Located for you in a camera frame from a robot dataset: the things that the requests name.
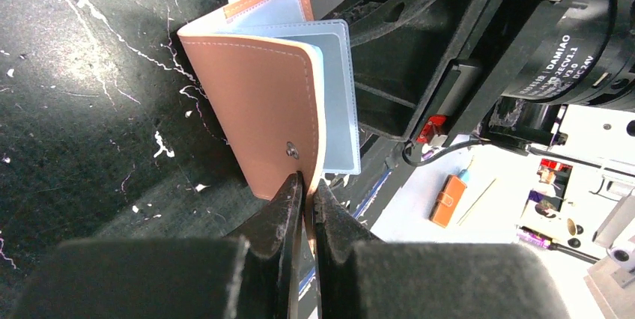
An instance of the leather cover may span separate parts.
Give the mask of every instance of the leather cover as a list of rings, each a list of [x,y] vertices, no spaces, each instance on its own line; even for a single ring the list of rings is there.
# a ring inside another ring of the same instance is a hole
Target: leather cover
[[[467,185],[456,175],[448,176],[448,182],[437,197],[430,220],[444,228],[448,226]]]
[[[324,58],[319,46],[237,28],[310,20],[309,0],[241,0],[178,32],[259,198],[273,198],[295,171],[308,196],[317,188],[326,155]],[[297,156],[288,155],[289,144]]]
[[[359,132],[348,25],[336,19],[234,28],[232,33],[294,40],[318,47],[323,55],[326,157],[323,173],[359,174]]]

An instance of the marble pattern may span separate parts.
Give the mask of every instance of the marble pattern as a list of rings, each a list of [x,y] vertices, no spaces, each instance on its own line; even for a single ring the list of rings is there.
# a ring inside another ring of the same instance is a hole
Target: marble pattern
[[[0,317],[62,240],[217,237],[264,204],[176,37],[228,1],[0,0]]]

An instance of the black cable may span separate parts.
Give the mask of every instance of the black cable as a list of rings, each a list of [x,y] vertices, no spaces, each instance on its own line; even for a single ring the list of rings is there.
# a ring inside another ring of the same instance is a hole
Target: black cable
[[[619,199],[614,199],[614,198],[611,198],[611,197],[607,197],[607,196],[602,195],[602,194],[596,194],[596,195],[597,195],[598,197],[601,197],[601,198],[607,199],[607,200],[609,200],[609,201],[619,201]]]
[[[439,158],[445,156],[446,154],[450,154],[451,152],[458,151],[459,149],[472,147],[473,145],[488,145],[488,144],[490,144],[490,142],[484,141],[483,139],[472,139],[467,142],[461,142],[456,145],[451,145],[447,147],[446,149],[441,150],[439,153],[434,154],[432,157],[428,159],[424,159],[419,162],[413,162],[408,157],[407,151],[412,150],[412,148],[414,147],[414,144],[412,142],[408,142],[406,146],[404,147],[403,151],[401,152],[401,156],[404,158],[404,161],[408,165],[411,165],[413,167],[422,167],[424,165],[428,165],[434,162],[435,160],[438,160]]]
[[[579,250],[573,249],[573,248],[569,248],[568,246],[564,246],[562,244],[559,243],[554,243],[551,242],[551,245],[549,246],[549,250],[556,250],[558,252],[562,252],[565,253],[567,255],[570,255],[576,259],[580,259],[581,261],[585,261],[589,264],[595,264],[598,263],[600,261],[600,258],[596,258],[593,255],[589,255],[586,254],[585,252],[581,252]]]
[[[606,181],[607,181],[607,179],[606,179],[606,178],[602,178],[602,183],[600,184],[600,189],[598,189],[598,191],[597,191],[597,192],[591,192],[591,191],[589,190],[589,193],[594,194],[594,195],[599,195],[599,194],[600,194],[600,192],[602,191],[602,188],[604,188],[604,182],[606,182]]]

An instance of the white stitching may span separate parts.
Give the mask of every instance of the white stitching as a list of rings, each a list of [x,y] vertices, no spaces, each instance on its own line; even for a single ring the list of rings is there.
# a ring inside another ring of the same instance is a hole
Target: white stitching
[[[260,2],[258,2],[256,5],[254,5],[254,6],[251,6],[251,7],[245,8],[245,9],[244,9],[244,10],[242,10],[241,12],[238,12],[238,13],[236,13],[235,15],[230,16],[229,18],[227,18],[227,22],[231,23],[231,22],[235,21],[235,19],[236,19],[237,17],[242,16],[242,15],[244,15],[245,13],[251,12],[251,11],[255,10],[256,8],[258,8],[258,7],[262,7],[262,6],[264,6],[264,5],[265,5],[267,2],[269,2],[269,1],[273,1],[273,0],[264,0],[264,1],[260,1]],[[306,21],[306,17],[304,16],[304,8],[301,8],[301,9],[300,9],[300,14],[302,15],[302,19]]]
[[[237,16],[237,15],[239,15],[239,14],[245,12],[245,11],[248,11],[251,8],[254,8],[254,7],[249,7],[249,6],[251,6],[253,2],[259,2],[259,1],[260,0],[247,0],[244,3],[238,2],[238,3],[235,4],[235,8],[234,8],[234,6],[232,6],[232,4],[229,4],[228,5],[228,10],[239,10],[240,11],[239,13],[236,13],[235,15],[231,16],[230,18],[234,18],[235,16]],[[300,0],[300,1],[304,4],[303,11],[302,11],[303,12],[302,15],[304,16],[304,8],[309,8],[310,9],[311,6],[309,5],[309,0]]]

